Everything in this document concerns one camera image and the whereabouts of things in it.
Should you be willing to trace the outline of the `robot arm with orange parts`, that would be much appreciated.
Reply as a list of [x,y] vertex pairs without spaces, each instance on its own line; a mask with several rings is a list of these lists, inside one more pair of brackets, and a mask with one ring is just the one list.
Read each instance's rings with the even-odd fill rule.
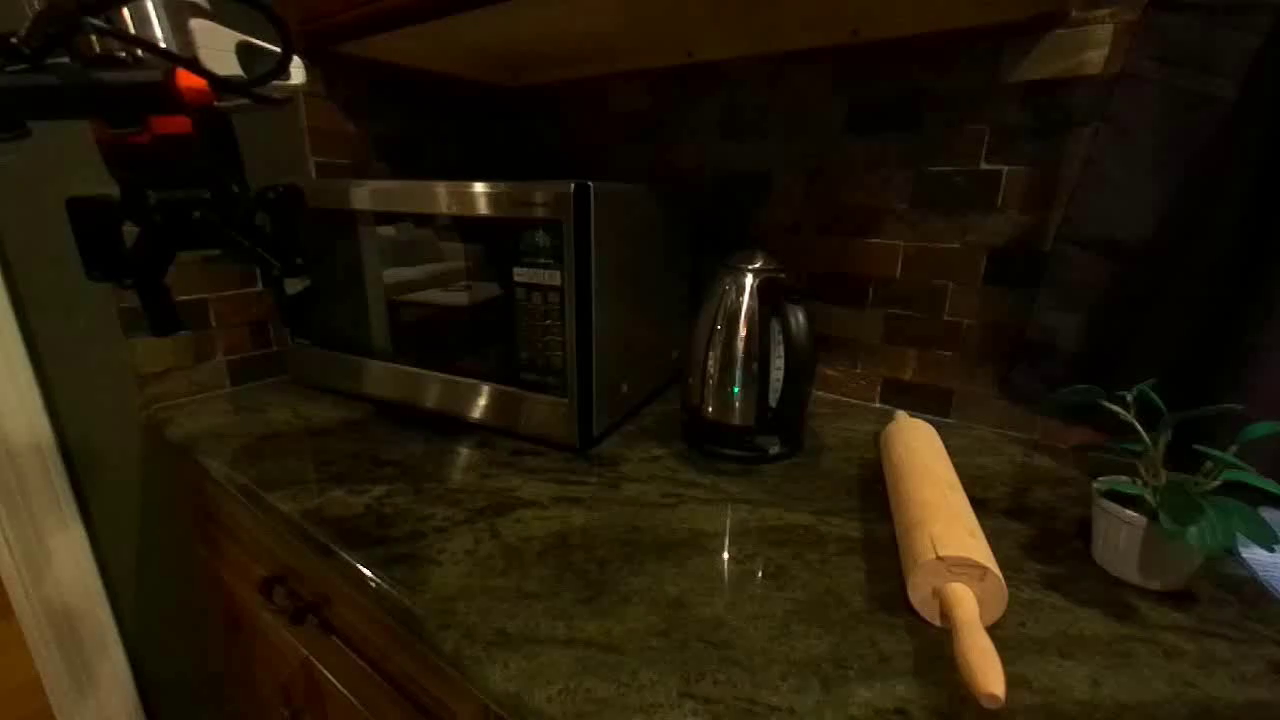
[[285,104],[310,83],[288,21],[237,0],[237,28],[207,0],[32,0],[0,38],[3,137],[84,121],[113,191],[65,195],[79,267],[130,289],[154,337],[185,329],[169,270],[181,251],[225,248],[285,297],[293,179],[252,182],[237,109]]

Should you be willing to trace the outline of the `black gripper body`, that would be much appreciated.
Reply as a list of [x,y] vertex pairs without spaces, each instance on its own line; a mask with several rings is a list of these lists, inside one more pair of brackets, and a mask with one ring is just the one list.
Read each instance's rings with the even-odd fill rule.
[[102,137],[95,152],[118,188],[65,201],[79,267],[95,282],[130,289],[154,337],[185,329],[169,282],[181,251],[225,248],[257,262],[278,297],[288,292],[302,267],[295,182],[252,188],[227,137],[123,132]]

